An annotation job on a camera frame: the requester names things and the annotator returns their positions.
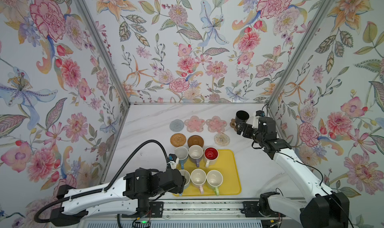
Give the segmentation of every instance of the blue round coaster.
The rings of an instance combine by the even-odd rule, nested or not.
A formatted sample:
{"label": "blue round coaster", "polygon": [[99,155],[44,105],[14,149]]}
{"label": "blue round coaster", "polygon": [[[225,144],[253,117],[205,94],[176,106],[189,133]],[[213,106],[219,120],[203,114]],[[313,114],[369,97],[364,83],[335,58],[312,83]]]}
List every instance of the blue round coaster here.
{"label": "blue round coaster", "polygon": [[173,120],[169,125],[169,129],[175,132],[181,131],[183,130],[183,128],[184,128],[184,122],[179,119]]}

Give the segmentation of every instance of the white mug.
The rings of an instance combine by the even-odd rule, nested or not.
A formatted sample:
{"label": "white mug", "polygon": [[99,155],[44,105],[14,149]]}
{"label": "white mug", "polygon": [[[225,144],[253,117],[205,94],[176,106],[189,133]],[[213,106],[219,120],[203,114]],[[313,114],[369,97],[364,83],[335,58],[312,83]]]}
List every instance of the white mug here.
{"label": "white mug", "polygon": [[181,175],[184,176],[185,179],[186,179],[186,182],[185,182],[185,185],[184,185],[184,190],[185,190],[186,188],[189,187],[189,183],[190,183],[190,181],[191,181],[191,175],[190,175],[189,172],[186,171],[186,170],[180,170],[180,173],[181,173]]}
{"label": "white mug", "polygon": [[183,147],[183,146],[175,148],[175,155],[179,159],[179,163],[181,165],[181,169],[184,169],[184,164],[188,160],[188,149]]}
{"label": "white mug", "polygon": [[220,195],[218,188],[223,184],[223,175],[217,170],[211,170],[207,174],[207,185],[214,190],[217,196]]}
{"label": "white mug", "polygon": [[207,175],[202,169],[195,169],[191,173],[191,182],[194,187],[199,188],[200,193],[204,194],[203,185],[207,180]]}
{"label": "white mug", "polygon": [[193,145],[188,150],[189,159],[196,164],[196,167],[200,167],[200,161],[203,159],[204,150],[199,145]]}
{"label": "white mug", "polygon": [[208,168],[209,166],[212,166],[216,164],[218,159],[218,150],[214,147],[208,147],[204,151],[204,161],[205,161],[205,167]]}

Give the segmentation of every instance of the wall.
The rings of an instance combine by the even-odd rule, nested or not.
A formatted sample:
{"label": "wall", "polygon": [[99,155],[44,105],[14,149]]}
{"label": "wall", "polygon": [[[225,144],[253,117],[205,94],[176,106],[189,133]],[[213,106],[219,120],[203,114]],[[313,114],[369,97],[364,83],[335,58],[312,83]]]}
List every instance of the wall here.
{"label": "wall", "polygon": [[383,9],[336,0],[271,107],[302,161],[349,197],[360,228],[384,224]]}
{"label": "wall", "polygon": [[60,185],[98,183],[126,106],[72,0],[0,0],[0,31],[0,226],[42,228]]}
{"label": "wall", "polygon": [[264,102],[322,0],[86,0],[133,103]]}

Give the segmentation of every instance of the pink flower-shaped coaster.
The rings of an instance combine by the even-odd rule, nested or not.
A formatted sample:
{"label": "pink flower-shaped coaster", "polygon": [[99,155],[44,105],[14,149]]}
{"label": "pink flower-shaped coaster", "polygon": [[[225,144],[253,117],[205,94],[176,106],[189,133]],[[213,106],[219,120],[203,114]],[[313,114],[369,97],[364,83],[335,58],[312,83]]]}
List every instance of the pink flower-shaped coaster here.
{"label": "pink flower-shaped coaster", "polygon": [[199,119],[197,116],[191,116],[191,119],[187,119],[184,121],[184,124],[187,126],[187,131],[189,132],[202,132],[204,130],[205,121],[203,119]]}
{"label": "pink flower-shaped coaster", "polygon": [[218,133],[225,132],[225,126],[227,125],[227,122],[220,120],[220,117],[218,116],[214,116],[212,119],[208,119],[205,123],[208,125],[208,131]]}

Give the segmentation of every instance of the table top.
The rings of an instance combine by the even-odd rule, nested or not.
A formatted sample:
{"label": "table top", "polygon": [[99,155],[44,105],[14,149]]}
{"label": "table top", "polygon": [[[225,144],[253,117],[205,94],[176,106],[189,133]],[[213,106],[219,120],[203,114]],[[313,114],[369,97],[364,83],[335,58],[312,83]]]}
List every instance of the table top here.
{"label": "table top", "polygon": [[[262,150],[252,149],[252,140],[237,135],[230,127],[231,119],[235,118],[238,110],[244,110],[250,114],[248,123],[252,124],[252,114],[261,110],[263,104],[190,104],[190,105],[133,105],[129,109],[122,134],[114,152],[111,165],[105,178],[109,182],[127,157],[141,143],[155,139],[165,148],[167,154],[174,153],[175,147],[170,143],[170,137],[175,134],[169,128],[171,121],[180,119],[185,121],[191,116],[208,120],[213,116],[219,116],[227,122],[225,134],[230,137],[230,143],[226,147],[220,147],[214,142],[217,132],[209,132],[204,125],[202,132],[190,133],[186,126],[178,133],[182,133],[188,139],[192,135],[199,135],[204,139],[203,149],[213,146],[217,149],[231,149],[235,154],[237,170],[240,177],[242,192],[239,195],[212,196],[210,198],[258,198],[260,194],[275,191],[278,187],[286,197],[302,197],[303,195],[285,173],[285,171],[271,160]],[[121,177],[126,173],[134,172],[137,168],[158,169],[164,171],[166,162],[160,147],[155,143],[145,145],[127,164]],[[186,199],[188,197],[175,197],[167,192],[161,199]],[[191,199],[208,197],[191,197]]]}

